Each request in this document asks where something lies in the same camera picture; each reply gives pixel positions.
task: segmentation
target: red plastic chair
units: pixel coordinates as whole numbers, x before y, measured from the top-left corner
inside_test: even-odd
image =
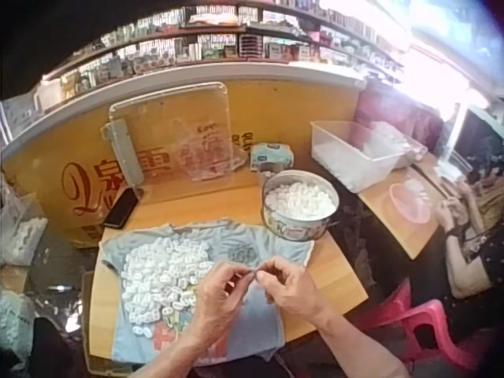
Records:
[[[354,325],[361,331],[378,328],[391,323],[391,319],[411,309],[410,280],[402,281],[399,287],[376,308],[360,317]]]
[[[447,317],[443,304],[433,299],[411,308],[411,287],[408,280],[377,309],[371,310],[360,319],[356,326],[362,331],[400,323],[406,335],[406,352],[401,356],[404,362],[415,362],[441,355],[449,363],[459,368],[474,370],[491,341],[491,332],[477,332],[474,337],[456,345],[448,332]],[[428,324],[434,330],[439,349],[422,349],[415,328]]]

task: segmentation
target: wooden table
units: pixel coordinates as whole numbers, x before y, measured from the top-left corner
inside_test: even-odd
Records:
[[[424,190],[432,204],[432,211],[438,202],[443,200],[443,196],[412,168],[392,171],[387,179],[368,187],[358,196],[388,228],[408,256],[414,260],[434,234],[438,223],[433,214],[426,224],[411,223],[394,207],[388,190],[393,183],[405,183],[408,179],[417,179],[424,185]]]
[[[240,183],[257,181],[251,173],[242,172],[240,175],[243,177],[235,183],[238,186]],[[170,183],[146,185],[145,190],[144,198],[148,200],[140,202],[124,230],[106,228],[103,240],[139,228],[152,228],[166,223],[184,225],[222,217],[245,224],[262,224],[261,193],[256,185],[163,202],[155,202],[154,198],[160,198],[158,193],[162,193],[160,196],[164,198],[166,192],[171,190]],[[103,251],[100,250],[91,294],[90,353],[110,358],[120,300],[120,281],[116,273],[101,262],[102,254]],[[328,233],[315,242],[308,270],[312,273],[317,287],[340,313],[350,311],[368,298],[350,264]],[[281,315],[287,341],[314,330],[313,326],[298,318],[285,313]]]
[[[443,183],[441,178],[438,176],[437,172],[435,171],[437,163],[438,159],[436,159],[436,157],[430,152],[427,152],[424,158],[421,161],[415,163],[414,165],[428,177],[428,179],[432,182],[432,184],[434,184],[437,187],[438,191],[440,191],[445,198],[458,196],[458,193],[456,192],[454,187],[452,187],[447,183]]]

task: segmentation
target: smartphone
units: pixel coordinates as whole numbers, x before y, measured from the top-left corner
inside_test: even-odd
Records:
[[[139,195],[143,193],[141,189],[137,189],[137,193],[138,192]],[[130,187],[126,188],[119,199],[117,199],[116,203],[114,203],[103,225],[105,225],[105,227],[121,230],[126,225],[129,216],[132,215],[133,209],[137,203],[139,203],[139,199],[133,189]]]

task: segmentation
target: clear plastic box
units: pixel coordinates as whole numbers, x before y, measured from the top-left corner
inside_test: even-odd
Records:
[[[312,158],[352,193],[384,180],[403,154],[399,145],[354,122],[311,124]]]

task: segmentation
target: white container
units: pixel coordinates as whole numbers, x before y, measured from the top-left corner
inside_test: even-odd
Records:
[[[35,109],[38,111],[42,110],[43,112],[64,100],[65,96],[63,95],[59,79],[51,81],[42,80],[39,87],[37,87],[36,93],[33,95]]]
[[[354,122],[311,124],[312,158],[352,193],[384,180],[403,154],[400,146]]]

